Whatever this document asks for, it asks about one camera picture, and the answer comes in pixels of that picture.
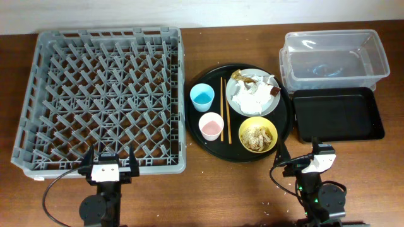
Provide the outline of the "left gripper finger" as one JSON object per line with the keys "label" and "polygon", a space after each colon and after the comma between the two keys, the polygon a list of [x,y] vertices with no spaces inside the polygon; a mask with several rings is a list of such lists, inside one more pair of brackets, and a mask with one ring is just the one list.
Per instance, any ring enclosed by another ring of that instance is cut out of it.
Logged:
{"label": "left gripper finger", "polygon": [[132,145],[129,147],[129,167],[131,170],[139,170],[139,165],[134,155],[134,148]]}
{"label": "left gripper finger", "polygon": [[93,165],[94,159],[94,146],[91,145],[88,151],[85,153],[83,160],[81,161],[81,167],[83,170],[89,169]]}

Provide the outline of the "food scraps with rice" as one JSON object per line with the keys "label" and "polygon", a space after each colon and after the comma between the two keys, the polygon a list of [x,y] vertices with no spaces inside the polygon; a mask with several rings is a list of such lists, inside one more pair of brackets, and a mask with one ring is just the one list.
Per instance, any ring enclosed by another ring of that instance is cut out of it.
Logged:
{"label": "food scraps with rice", "polygon": [[241,134],[243,145],[255,152],[266,150],[272,142],[272,136],[266,127],[249,127]]}

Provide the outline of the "yellow bowl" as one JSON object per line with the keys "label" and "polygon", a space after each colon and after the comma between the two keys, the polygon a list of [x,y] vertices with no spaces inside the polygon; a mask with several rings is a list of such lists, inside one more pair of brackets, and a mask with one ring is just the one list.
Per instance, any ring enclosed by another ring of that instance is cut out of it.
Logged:
{"label": "yellow bowl", "polygon": [[278,139],[275,125],[264,117],[250,117],[239,127],[241,144],[252,153],[267,153]]}

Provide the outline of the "white napkin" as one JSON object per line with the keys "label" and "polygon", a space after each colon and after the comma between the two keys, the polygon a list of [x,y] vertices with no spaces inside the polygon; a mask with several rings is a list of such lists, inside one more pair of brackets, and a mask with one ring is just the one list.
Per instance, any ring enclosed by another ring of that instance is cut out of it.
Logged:
{"label": "white napkin", "polygon": [[232,96],[231,100],[238,104],[244,114],[262,114],[264,105],[277,96],[280,88],[270,84],[269,81],[265,81],[264,76],[251,76],[248,78],[256,80],[256,83],[235,80],[235,86],[239,90]]}

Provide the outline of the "pink plastic cup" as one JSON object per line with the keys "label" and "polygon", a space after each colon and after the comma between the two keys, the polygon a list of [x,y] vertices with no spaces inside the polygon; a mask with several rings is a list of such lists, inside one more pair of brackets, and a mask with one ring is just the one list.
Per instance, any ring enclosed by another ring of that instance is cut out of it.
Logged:
{"label": "pink plastic cup", "polygon": [[198,127],[204,139],[214,141],[221,135],[224,121],[221,115],[215,112],[208,112],[201,116]]}

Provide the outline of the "brown food wrapper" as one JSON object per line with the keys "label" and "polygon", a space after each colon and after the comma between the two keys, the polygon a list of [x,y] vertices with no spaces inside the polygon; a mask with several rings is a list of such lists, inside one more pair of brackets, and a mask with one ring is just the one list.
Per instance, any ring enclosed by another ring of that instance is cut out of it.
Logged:
{"label": "brown food wrapper", "polygon": [[241,74],[241,70],[238,69],[236,71],[234,71],[231,75],[231,78],[236,80],[236,81],[243,81],[245,83],[256,83],[256,80],[252,79],[252,78],[248,78],[246,76],[243,76]]}

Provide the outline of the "blue plastic cup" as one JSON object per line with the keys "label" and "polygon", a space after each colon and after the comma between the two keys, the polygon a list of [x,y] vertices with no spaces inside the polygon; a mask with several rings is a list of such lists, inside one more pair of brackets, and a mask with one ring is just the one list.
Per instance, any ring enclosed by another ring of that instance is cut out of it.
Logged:
{"label": "blue plastic cup", "polygon": [[192,87],[190,98],[199,112],[207,112],[213,103],[215,92],[213,88],[206,83],[199,83]]}

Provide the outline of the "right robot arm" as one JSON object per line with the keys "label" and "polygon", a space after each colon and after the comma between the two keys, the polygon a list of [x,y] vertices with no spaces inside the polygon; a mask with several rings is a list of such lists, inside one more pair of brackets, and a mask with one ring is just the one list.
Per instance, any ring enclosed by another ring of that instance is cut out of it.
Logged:
{"label": "right robot arm", "polygon": [[[341,183],[321,180],[321,174],[329,170],[335,159],[336,151],[330,144],[312,138],[312,151],[291,158],[283,140],[276,142],[277,151],[270,178],[286,193],[297,198],[304,208],[306,217],[297,221],[297,226],[366,226],[362,222],[342,222],[346,216],[345,203],[347,188]],[[283,167],[284,177],[294,177],[294,191],[286,189],[273,177],[276,168]]]}

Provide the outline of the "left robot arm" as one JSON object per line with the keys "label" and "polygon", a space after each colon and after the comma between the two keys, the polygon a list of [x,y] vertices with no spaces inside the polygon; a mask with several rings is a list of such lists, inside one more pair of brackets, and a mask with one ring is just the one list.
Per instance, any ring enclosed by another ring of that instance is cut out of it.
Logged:
{"label": "left robot arm", "polygon": [[119,170],[117,154],[101,154],[94,161],[94,147],[91,146],[81,161],[78,173],[86,178],[97,193],[89,195],[80,204],[79,214],[85,226],[119,226],[121,214],[121,188],[130,184],[133,177],[140,175],[139,163],[133,147],[129,149],[129,169]]}

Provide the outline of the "grey dishwasher rack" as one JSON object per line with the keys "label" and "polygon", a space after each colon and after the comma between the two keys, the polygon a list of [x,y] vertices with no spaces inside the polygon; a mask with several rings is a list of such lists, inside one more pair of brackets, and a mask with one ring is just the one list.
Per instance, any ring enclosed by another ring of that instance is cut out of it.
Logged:
{"label": "grey dishwasher rack", "polygon": [[186,168],[184,44],[176,27],[39,34],[11,162],[35,180],[93,148],[142,175]]}

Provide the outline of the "black rectangular tray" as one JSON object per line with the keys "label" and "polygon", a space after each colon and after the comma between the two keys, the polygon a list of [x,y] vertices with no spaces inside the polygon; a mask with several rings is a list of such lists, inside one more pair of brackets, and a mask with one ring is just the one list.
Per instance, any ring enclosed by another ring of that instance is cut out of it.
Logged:
{"label": "black rectangular tray", "polygon": [[299,139],[311,143],[378,140],[385,131],[367,87],[298,90],[292,96]]}

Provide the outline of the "right wooden chopstick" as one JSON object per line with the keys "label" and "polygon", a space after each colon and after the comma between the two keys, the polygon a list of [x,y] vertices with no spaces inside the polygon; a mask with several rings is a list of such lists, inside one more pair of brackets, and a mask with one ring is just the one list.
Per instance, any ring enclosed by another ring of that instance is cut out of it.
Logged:
{"label": "right wooden chopstick", "polygon": [[227,132],[228,132],[228,143],[232,144],[232,133],[231,133],[231,125],[230,125],[230,110],[229,110],[229,103],[227,100],[227,81],[224,79],[224,87],[225,87],[225,108],[226,108],[226,116],[227,116]]}

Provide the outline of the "wooden chopstick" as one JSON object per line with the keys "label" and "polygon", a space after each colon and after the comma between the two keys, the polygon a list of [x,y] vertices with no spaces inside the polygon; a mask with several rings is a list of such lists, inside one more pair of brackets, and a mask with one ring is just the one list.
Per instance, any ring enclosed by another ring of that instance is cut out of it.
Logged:
{"label": "wooden chopstick", "polygon": [[222,77],[220,78],[220,115],[223,120],[222,131],[220,134],[220,140],[221,140],[221,142],[223,142],[224,141],[224,134],[223,134],[224,119],[223,119],[223,78]]}
{"label": "wooden chopstick", "polygon": [[232,144],[232,133],[231,133],[231,125],[230,125],[230,110],[229,110],[229,103],[227,100],[227,81],[224,79],[224,87],[225,87],[225,108],[226,108],[226,116],[227,116],[227,132],[228,132],[228,143]]}

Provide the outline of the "round black tray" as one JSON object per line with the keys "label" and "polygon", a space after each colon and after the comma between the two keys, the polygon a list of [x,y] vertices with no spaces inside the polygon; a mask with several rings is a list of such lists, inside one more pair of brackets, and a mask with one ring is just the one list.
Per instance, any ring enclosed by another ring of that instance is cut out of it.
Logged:
{"label": "round black tray", "polygon": [[185,106],[187,129],[212,155],[233,162],[260,160],[292,131],[288,92],[270,73],[247,64],[199,76]]}

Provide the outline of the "left wooden chopstick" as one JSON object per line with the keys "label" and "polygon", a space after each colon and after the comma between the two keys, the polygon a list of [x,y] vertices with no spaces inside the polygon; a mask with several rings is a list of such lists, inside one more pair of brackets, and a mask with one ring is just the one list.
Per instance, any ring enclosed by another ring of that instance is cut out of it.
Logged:
{"label": "left wooden chopstick", "polygon": [[222,77],[220,78],[220,115],[223,120],[222,131],[220,134],[220,140],[221,140],[221,142],[223,142],[224,141],[224,134],[223,134],[224,119],[223,119],[223,78]]}

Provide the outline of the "clear plastic bin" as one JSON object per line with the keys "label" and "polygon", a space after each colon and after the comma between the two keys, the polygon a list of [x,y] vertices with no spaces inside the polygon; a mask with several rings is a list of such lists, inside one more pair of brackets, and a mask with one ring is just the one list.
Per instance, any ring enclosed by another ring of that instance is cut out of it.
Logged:
{"label": "clear plastic bin", "polygon": [[290,32],[280,50],[284,87],[297,90],[368,87],[390,75],[388,59],[375,30]]}

